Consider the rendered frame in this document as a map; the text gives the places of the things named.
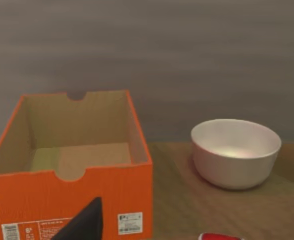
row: sticker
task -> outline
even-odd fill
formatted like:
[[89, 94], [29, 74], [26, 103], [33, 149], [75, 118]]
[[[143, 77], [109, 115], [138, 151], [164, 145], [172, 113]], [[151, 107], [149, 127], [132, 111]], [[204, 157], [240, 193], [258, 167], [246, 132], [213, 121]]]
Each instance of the sticker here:
[[140, 234], [143, 232], [143, 213], [118, 214], [118, 235]]
[[51, 240], [72, 218], [2, 224], [3, 240]]

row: gray background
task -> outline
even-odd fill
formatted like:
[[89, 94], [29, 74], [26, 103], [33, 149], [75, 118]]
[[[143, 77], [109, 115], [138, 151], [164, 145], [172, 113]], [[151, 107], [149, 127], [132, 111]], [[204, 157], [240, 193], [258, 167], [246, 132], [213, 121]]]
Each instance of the gray background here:
[[0, 134], [20, 94], [125, 88], [150, 141], [213, 118], [294, 141], [294, 0], [0, 0]]

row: cardboard box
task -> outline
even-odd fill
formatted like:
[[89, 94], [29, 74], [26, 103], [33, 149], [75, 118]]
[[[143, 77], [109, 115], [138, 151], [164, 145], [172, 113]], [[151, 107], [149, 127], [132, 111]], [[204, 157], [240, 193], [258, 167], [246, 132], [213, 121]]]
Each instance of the cardboard box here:
[[0, 240], [50, 240], [95, 197], [104, 240], [150, 238], [152, 174], [128, 91], [22, 96], [0, 138]]

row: box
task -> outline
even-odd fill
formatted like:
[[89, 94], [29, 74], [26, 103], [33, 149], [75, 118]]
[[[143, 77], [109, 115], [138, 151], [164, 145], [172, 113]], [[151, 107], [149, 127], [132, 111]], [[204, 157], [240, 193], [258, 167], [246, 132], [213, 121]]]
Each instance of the box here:
[[0, 138], [0, 240], [49, 240], [96, 197], [103, 240], [150, 238], [152, 174], [127, 90], [24, 95]]

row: white bowl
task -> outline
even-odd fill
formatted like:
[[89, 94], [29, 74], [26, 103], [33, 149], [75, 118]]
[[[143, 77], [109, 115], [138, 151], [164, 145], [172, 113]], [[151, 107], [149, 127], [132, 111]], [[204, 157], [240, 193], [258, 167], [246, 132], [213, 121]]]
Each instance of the white bowl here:
[[191, 139], [199, 174], [216, 186], [232, 190], [263, 183], [282, 145], [268, 127], [237, 119], [202, 122], [191, 130]]

